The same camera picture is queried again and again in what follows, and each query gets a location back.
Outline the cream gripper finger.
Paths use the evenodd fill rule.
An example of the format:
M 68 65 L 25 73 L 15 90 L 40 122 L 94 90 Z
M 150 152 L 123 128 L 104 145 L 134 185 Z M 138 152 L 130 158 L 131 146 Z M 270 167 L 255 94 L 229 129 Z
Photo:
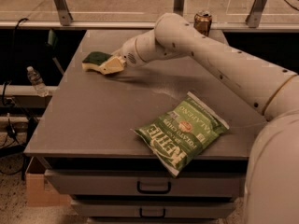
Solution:
M 98 66 L 98 71 L 102 75 L 114 74 L 123 71 L 125 65 L 126 61 L 121 56 L 112 56 Z

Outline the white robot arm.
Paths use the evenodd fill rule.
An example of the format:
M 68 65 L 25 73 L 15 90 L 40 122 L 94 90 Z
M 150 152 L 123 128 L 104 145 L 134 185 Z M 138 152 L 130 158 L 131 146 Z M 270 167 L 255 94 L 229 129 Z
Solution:
M 111 74 L 175 55 L 193 58 L 263 115 L 249 156 L 244 224 L 299 224 L 299 76 L 197 32 L 166 13 L 99 66 Z

